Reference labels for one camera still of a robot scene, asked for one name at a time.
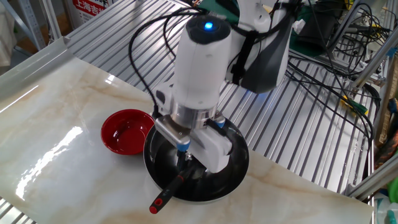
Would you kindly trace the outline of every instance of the pan handle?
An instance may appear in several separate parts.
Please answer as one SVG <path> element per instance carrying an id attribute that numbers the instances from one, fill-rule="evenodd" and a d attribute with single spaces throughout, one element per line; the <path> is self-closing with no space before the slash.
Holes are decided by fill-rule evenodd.
<path id="1" fill-rule="evenodd" d="M 149 211 L 152 214 L 156 214 L 162 209 L 167 202 L 173 197 L 174 193 L 178 190 L 178 188 L 183 184 L 184 178 L 181 175 L 178 175 L 174 178 L 168 186 L 163 189 L 163 191 L 156 197 L 152 205 L 149 207 Z"/>
<path id="2" fill-rule="evenodd" d="M 190 163 L 188 169 L 185 169 L 179 173 L 176 177 L 174 177 L 173 181 L 168 184 L 168 186 L 163 189 L 163 191 L 156 197 L 152 205 L 149 207 L 149 211 L 152 214 L 156 214 L 162 209 L 167 202 L 173 197 L 175 192 L 180 188 L 180 186 L 184 183 L 184 180 L 190 176 L 193 170 L 195 170 L 196 166 Z"/>

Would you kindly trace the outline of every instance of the green object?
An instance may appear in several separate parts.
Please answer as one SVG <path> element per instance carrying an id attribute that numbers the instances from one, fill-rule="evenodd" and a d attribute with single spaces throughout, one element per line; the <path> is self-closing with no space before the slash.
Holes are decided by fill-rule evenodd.
<path id="1" fill-rule="evenodd" d="M 353 105 L 353 107 L 355 107 L 355 109 L 357 111 L 361 112 L 362 114 L 368 115 L 369 110 L 365 106 L 363 106 L 353 100 L 349 100 L 349 102 L 351 103 L 351 105 Z"/>
<path id="2" fill-rule="evenodd" d="M 398 177 L 387 184 L 388 197 L 390 202 L 398 203 Z"/>
<path id="3" fill-rule="evenodd" d="M 219 15 L 225 16 L 226 20 L 233 23 L 238 24 L 239 17 L 234 15 L 229 10 L 225 9 L 223 6 L 220 6 L 216 0 L 203 0 L 200 5 L 200 8 L 207 9 L 211 12 L 217 13 Z"/>
<path id="4" fill-rule="evenodd" d="M 356 110 L 358 110 L 359 112 L 362 112 L 362 114 L 365 114 L 365 115 L 368 114 L 369 111 L 365 106 L 363 106 L 353 100 L 350 100 L 350 102 L 356 108 Z"/>
<path id="5" fill-rule="evenodd" d="M 397 224 L 396 216 L 394 215 L 394 212 L 391 210 L 387 211 L 388 219 L 390 219 L 391 224 Z"/>

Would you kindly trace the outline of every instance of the red bowl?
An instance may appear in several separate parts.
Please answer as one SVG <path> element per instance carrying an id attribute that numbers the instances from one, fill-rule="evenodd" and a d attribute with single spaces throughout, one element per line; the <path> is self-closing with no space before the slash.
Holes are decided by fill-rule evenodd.
<path id="1" fill-rule="evenodd" d="M 154 124 L 154 119 L 143 111 L 121 110 L 106 119 L 101 139 L 117 154 L 134 155 L 144 150 L 145 139 Z"/>

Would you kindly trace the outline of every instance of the red sign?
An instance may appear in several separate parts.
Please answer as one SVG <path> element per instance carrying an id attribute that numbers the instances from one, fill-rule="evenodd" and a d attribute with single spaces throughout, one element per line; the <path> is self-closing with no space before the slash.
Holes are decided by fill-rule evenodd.
<path id="1" fill-rule="evenodd" d="M 93 3 L 89 0 L 73 0 L 73 5 L 77 9 L 85 13 L 88 13 L 92 16 L 96 16 L 98 15 L 98 13 L 105 10 L 104 6 L 100 6 L 99 4 Z"/>

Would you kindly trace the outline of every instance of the red handle tip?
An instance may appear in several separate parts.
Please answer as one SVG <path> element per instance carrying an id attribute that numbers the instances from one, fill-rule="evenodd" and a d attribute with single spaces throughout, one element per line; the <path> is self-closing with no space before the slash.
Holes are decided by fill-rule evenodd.
<path id="1" fill-rule="evenodd" d="M 155 207 L 153 207 L 153 206 L 149 207 L 149 211 L 150 211 L 152 214 L 156 214 L 156 213 L 157 213 L 157 209 L 156 209 Z"/>

